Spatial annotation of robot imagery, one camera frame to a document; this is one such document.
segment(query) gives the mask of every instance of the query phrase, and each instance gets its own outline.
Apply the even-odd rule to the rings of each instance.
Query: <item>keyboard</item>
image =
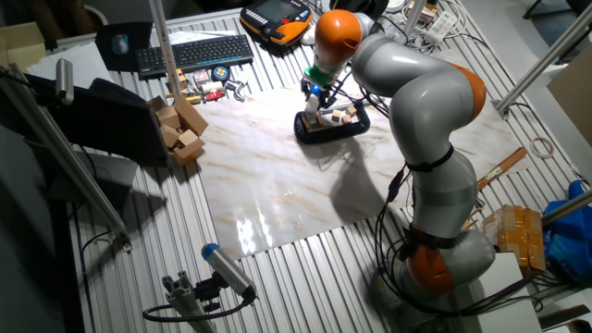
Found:
[[[253,51],[246,35],[225,36],[205,41],[173,45],[177,68],[185,72],[212,68],[217,65],[233,66],[253,61]],[[167,74],[160,47],[136,50],[140,80],[155,79]]]

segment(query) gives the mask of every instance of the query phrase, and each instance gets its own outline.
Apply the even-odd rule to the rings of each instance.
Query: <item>marble tabletop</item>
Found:
[[[198,107],[210,124],[200,176],[220,247],[233,259],[376,216],[403,165],[388,119],[373,108],[368,132],[322,145],[294,137],[302,108],[299,87]],[[519,147],[490,103],[450,140],[478,177]],[[408,192],[403,186],[392,207],[409,204]]]

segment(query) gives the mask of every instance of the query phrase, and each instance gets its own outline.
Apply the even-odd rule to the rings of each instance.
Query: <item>black monitor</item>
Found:
[[[56,93],[54,80],[26,77]],[[155,114],[140,96],[114,83],[97,79],[90,89],[74,87],[71,105],[47,108],[69,142],[125,156],[143,167],[169,164]]]

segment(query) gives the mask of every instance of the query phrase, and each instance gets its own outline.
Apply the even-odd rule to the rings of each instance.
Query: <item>blue bag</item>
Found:
[[[580,180],[569,187],[570,200],[584,193]],[[551,202],[545,214],[552,212],[567,201]],[[583,208],[550,225],[543,232],[547,267],[560,270],[565,276],[582,287],[592,286],[592,208]]]

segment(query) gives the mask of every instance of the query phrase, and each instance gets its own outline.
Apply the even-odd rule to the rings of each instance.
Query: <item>computer mouse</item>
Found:
[[[303,45],[314,45],[315,44],[315,25],[311,24],[308,26],[308,30],[302,34],[300,43]]]
[[[125,33],[118,33],[117,35],[113,36],[111,51],[113,51],[116,56],[126,55],[130,51],[130,46],[128,45],[128,35]]]

